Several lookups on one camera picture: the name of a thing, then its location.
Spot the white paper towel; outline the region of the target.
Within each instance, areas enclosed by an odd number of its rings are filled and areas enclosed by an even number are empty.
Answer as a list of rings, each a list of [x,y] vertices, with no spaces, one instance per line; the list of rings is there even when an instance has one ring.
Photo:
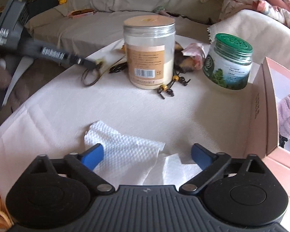
[[[97,143],[103,146],[104,157],[93,171],[115,188],[119,185],[179,188],[202,171],[197,164],[183,164],[178,154],[164,154],[164,143],[122,135],[100,120],[91,124],[84,136],[86,149]]]

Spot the lilac fluffy headband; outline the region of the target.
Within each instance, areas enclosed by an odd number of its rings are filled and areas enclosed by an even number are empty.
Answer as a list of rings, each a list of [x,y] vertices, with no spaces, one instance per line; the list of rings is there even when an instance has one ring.
[[[278,103],[280,135],[290,139],[290,94]]]

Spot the brown furry plush toy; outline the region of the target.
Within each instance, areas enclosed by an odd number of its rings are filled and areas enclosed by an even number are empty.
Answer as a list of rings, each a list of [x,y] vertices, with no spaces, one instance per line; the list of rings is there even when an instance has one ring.
[[[189,56],[184,56],[182,53],[183,47],[175,42],[174,46],[174,69],[177,72],[187,73],[194,72],[195,63],[194,60]]]

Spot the white table cloth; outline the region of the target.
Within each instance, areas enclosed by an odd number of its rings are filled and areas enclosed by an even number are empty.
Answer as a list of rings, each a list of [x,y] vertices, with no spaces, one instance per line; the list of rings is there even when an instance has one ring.
[[[190,75],[175,96],[161,99],[135,87],[126,73],[103,75],[83,87],[83,69],[71,67],[33,94],[0,127],[0,194],[5,198],[39,154],[60,158],[84,149],[90,125],[102,121],[121,134],[165,143],[165,150],[189,157],[192,144],[233,157],[245,156],[252,107],[253,64],[248,85],[230,91]]]

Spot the beige sofa cover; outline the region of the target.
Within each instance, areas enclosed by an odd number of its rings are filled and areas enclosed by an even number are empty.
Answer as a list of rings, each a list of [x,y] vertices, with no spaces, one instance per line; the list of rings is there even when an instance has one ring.
[[[253,60],[269,57],[290,70],[290,0],[67,0],[28,21],[35,39],[90,55],[121,39],[127,19],[157,26],[174,22],[176,33],[213,41],[235,35],[253,47]]]

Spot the green lid jar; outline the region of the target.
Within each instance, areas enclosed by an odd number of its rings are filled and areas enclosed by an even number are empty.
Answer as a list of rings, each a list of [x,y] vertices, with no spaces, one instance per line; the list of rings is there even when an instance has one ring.
[[[253,48],[245,40],[218,33],[204,61],[203,72],[218,86],[229,90],[242,90],[248,82],[252,54]]]

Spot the pink cardboard box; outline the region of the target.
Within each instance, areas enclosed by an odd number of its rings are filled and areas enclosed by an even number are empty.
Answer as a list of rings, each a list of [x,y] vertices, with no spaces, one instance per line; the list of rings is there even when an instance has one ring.
[[[290,71],[266,57],[252,82],[252,107],[245,154],[257,154],[290,198],[290,145],[279,145],[278,103],[290,93]]]

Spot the clear jar orange label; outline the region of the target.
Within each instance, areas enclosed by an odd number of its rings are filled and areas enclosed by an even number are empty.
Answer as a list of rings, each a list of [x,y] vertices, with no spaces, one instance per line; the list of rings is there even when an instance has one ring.
[[[156,90],[173,77],[175,20],[144,15],[124,21],[124,44],[130,82],[140,89]]]

